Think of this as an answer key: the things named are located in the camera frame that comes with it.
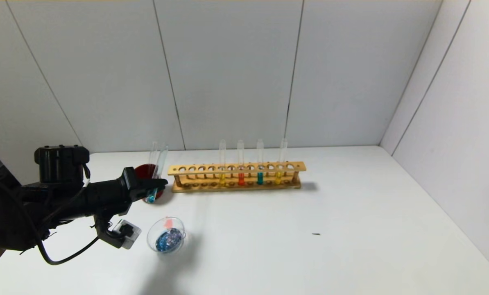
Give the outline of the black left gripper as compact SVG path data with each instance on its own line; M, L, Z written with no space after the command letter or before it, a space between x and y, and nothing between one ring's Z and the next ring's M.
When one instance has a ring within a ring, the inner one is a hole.
M134 168L126 167L117 179L91 183L88 205L93 215L124 216L133 202L156 202L166 185L167 179L138 179Z

